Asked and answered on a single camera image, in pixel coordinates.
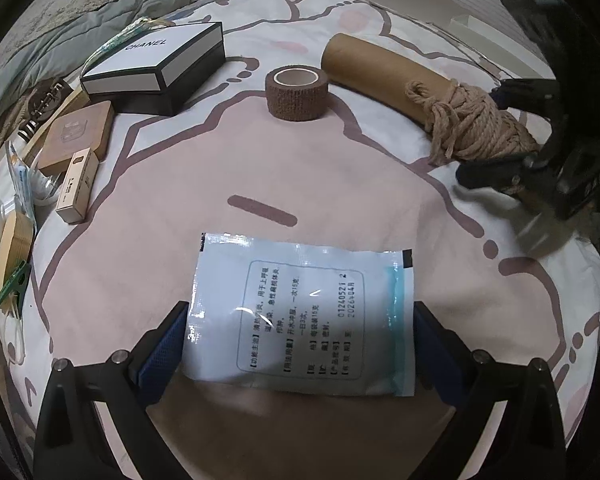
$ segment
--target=green clip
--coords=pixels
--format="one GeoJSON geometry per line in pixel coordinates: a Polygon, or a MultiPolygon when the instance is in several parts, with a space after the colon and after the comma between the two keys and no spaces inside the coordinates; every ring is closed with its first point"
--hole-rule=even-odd
{"type": "Polygon", "coordinates": [[[22,307],[24,305],[24,293],[29,284],[29,275],[31,274],[31,264],[22,260],[15,270],[9,276],[9,279],[4,283],[0,290],[0,305],[2,302],[13,293],[16,299],[16,307],[18,317],[22,316],[22,307]]]}

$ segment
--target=black corner mark on packet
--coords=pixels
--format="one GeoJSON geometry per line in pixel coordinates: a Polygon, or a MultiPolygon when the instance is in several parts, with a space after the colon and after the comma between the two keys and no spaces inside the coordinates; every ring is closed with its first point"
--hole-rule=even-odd
{"type": "Polygon", "coordinates": [[[411,256],[411,249],[405,249],[402,251],[402,268],[411,269],[413,267],[413,257],[411,256]]]}

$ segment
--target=white plastic sachet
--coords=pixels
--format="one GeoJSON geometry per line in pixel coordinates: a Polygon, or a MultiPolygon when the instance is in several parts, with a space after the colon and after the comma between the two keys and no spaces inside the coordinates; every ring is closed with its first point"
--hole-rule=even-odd
{"type": "Polygon", "coordinates": [[[194,380],[412,396],[411,251],[205,234],[182,365],[194,380]]]}

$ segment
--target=white storage box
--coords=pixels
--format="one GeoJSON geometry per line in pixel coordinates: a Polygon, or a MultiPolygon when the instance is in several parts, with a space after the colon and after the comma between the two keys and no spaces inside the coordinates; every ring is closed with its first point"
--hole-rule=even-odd
{"type": "Polygon", "coordinates": [[[100,60],[80,82],[92,103],[117,113],[172,116],[224,63],[222,23],[192,23],[136,36],[100,60]]]}

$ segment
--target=bundle of rope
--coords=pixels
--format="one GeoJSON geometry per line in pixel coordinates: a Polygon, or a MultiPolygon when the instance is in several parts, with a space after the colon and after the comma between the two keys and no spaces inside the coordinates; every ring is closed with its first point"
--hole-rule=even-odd
{"type": "Polygon", "coordinates": [[[474,160],[539,149],[524,124],[498,110],[490,95],[477,86],[452,79],[438,98],[422,81],[412,80],[405,85],[405,95],[424,108],[431,164],[446,164],[453,156],[474,160]]]}

